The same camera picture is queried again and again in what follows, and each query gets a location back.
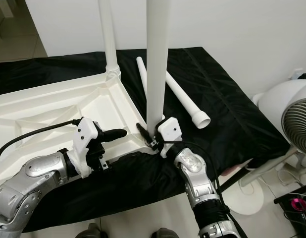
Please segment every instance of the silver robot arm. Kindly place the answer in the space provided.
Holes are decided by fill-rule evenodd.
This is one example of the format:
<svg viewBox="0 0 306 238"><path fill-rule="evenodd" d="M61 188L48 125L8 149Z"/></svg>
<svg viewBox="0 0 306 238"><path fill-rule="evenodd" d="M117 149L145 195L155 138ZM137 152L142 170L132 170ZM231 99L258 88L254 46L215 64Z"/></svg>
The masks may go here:
<svg viewBox="0 0 306 238"><path fill-rule="evenodd" d="M68 182L60 152L29 160L0 186L0 238L18 238L41 199Z"/></svg>
<svg viewBox="0 0 306 238"><path fill-rule="evenodd" d="M208 178L204 159L184 146L178 120L168 118L161 121L156 126L154 138L150 138L141 125L137 124L137 127L148 144L160 151L161 157L175 158L174 165L186 182L186 194L200 229L199 236L241 238L242 233L246 237L237 221L228 218L229 208L222 202Z"/></svg>
<svg viewBox="0 0 306 238"><path fill-rule="evenodd" d="M0 186L0 238L20 237L41 199L70 177L86 178L92 171L107 169L102 142L127 134L123 129L102 131L97 122L87 118L77 127L72 150L33 158Z"/></svg>

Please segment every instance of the fan grille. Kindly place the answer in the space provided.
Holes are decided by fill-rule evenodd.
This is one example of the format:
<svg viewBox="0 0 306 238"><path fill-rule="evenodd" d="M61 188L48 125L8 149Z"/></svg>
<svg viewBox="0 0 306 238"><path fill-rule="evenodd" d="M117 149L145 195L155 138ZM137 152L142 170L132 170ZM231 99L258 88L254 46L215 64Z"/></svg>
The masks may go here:
<svg viewBox="0 0 306 238"><path fill-rule="evenodd" d="M283 128L288 139L306 153L306 100L287 109L283 116Z"/></svg>

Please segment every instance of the black cloth cover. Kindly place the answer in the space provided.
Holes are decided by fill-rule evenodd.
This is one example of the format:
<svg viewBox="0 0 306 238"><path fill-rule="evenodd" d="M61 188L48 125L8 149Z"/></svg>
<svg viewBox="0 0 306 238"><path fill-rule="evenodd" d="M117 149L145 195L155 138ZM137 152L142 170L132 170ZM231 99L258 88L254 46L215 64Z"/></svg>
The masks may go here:
<svg viewBox="0 0 306 238"><path fill-rule="evenodd" d="M146 98L136 63L138 56L146 63L146 50L117 51L121 81L145 119ZM103 52L0 63L0 94L103 73L105 65ZM287 141L203 48L170 49L167 70L210 116L211 123L197 129L168 86L164 114L178 119L184 140L208 151L218 174L251 158L249 167L256 168L286 153ZM191 149L206 158L199 149ZM24 232L121 212L184 191L175 167L159 155L136 153L115 162L105 172L47 194ZM214 179L211 166L207 174Z"/></svg>

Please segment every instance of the tiled floor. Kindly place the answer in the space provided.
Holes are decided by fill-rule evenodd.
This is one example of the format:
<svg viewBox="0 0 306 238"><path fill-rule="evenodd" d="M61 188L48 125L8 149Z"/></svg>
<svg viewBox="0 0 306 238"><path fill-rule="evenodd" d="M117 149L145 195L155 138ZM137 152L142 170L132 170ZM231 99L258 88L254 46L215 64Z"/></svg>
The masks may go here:
<svg viewBox="0 0 306 238"><path fill-rule="evenodd" d="M0 24L0 62L47 57L24 0L17 3L15 17Z"/></svg>
<svg viewBox="0 0 306 238"><path fill-rule="evenodd" d="M264 181L259 182L264 193L264 205L254 215L244 216L232 212L249 238L294 238L297 233L284 216L279 205L273 200L298 185L282 186L275 171L262 176ZM110 238L149 238L161 227L174 230L181 238L197 238L198 226L185 194L153 203L136 209L120 212L101 218L102 229ZM31 234L23 234L21 238L73 238L85 230L90 222L99 223L99 219L85 221L66 226L48 228Z"/></svg>

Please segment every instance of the cable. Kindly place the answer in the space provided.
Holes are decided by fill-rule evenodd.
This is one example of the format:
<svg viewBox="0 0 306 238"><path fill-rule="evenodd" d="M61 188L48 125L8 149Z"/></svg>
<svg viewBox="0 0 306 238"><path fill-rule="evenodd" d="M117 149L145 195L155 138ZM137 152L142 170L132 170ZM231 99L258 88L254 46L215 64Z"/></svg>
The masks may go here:
<svg viewBox="0 0 306 238"><path fill-rule="evenodd" d="M256 170L256 169L249 169L249 168L248 168L248 165L245 165L244 168L245 168L246 170L249 170L249 171ZM273 171L273 170L274 170L274 168L272 168L272 169L270 169L270 170L268 170L268 171L266 171L266 172L263 172L263 173L254 173L254 174L253 174L252 172L249 172L249 174L250 174L250 175L264 175L264 174L269 173L269 172L271 172L271 171Z"/></svg>
<svg viewBox="0 0 306 238"><path fill-rule="evenodd" d="M239 185L239 189L240 189L240 191L243 193L243 195L247 195L247 196L250 196L250 195L253 195L254 194L254 187L253 187L253 185L252 185L252 183L250 183L250 185L252 186L252 192L251 193L244 193L244 191L243 191L243 188L241 187L241 184L240 184L240 179L238 180L238 185Z"/></svg>
<svg viewBox="0 0 306 238"><path fill-rule="evenodd" d="M262 183L264 183L268 187L273 187L272 185L267 184L261 177L258 177L259 180L261 180Z"/></svg>
<svg viewBox="0 0 306 238"><path fill-rule="evenodd" d="M35 134L38 134L38 133L41 133L41 132L44 132L44 131L47 131L47 130L53 130L55 128L59 128L59 127L65 126L65 125L69 125L69 124L78 125L79 122L80 122L80 119L69 120L69 121L66 121L66 122L62 122L60 124L51 125L51 126L48 126L48 127L37 129L37 130L31 131L29 133L26 133L24 135L21 135L17 138L14 138L13 140L9 141L8 143L6 143L5 145L3 145L0 148L0 156L7 147L14 144L15 142L18 142L19 140L23 140L24 138L29 137L31 135L35 135Z"/></svg>
<svg viewBox="0 0 306 238"><path fill-rule="evenodd" d="M290 183L285 183L281 178L280 178L280 172L286 172L288 173L290 176L293 177L293 179L295 179L295 181L300 185L300 186L303 186L302 182L291 172L287 171L287 170L279 170L277 171L277 177L278 179L280 180L280 182L282 183L283 186L287 186L291 183L294 183L294 182L290 182Z"/></svg>
<svg viewBox="0 0 306 238"><path fill-rule="evenodd" d="M218 196L220 198L220 201L221 201L221 203L222 203L222 205L224 207L227 207L226 204L224 203L224 200L223 200L223 197L222 197L222 192L221 192L221 188L220 188L220 184L219 184L217 170L216 170L216 168L214 166L214 160L210 156L210 154L203 147L201 147L199 144L196 144L196 143L193 143L193 142L189 142L189 141L163 141L163 143L164 144L189 144L189 145L193 145L193 146L199 148L200 150L202 150L205 153L205 155L208 157L209 161L210 161L210 164L211 164L214 176L215 176L215 181L216 181L216 184L217 184L217 193L218 193ZM247 235L245 234L245 232L243 231L243 229L241 228L241 226L239 225L237 220L232 216L230 211L227 214L230 217L230 219L233 221L233 223L235 224L239 234L242 237L247 238Z"/></svg>
<svg viewBox="0 0 306 238"><path fill-rule="evenodd" d="M300 196L306 197L306 195L302 193L289 192L288 194L294 194L294 195L300 195Z"/></svg>
<svg viewBox="0 0 306 238"><path fill-rule="evenodd" d="M299 223L299 224L301 224L301 225L303 225L303 226L305 226L305 227L306 227L306 223L303 223L303 222L299 222L299 221L292 220L292 219L288 218L288 216L287 216L287 214L286 214L286 213L302 214L301 212L284 211L284 212L283 212L283 215L284 215L284 217L285 217L287 220L289 220L290 222Z"/></svg>

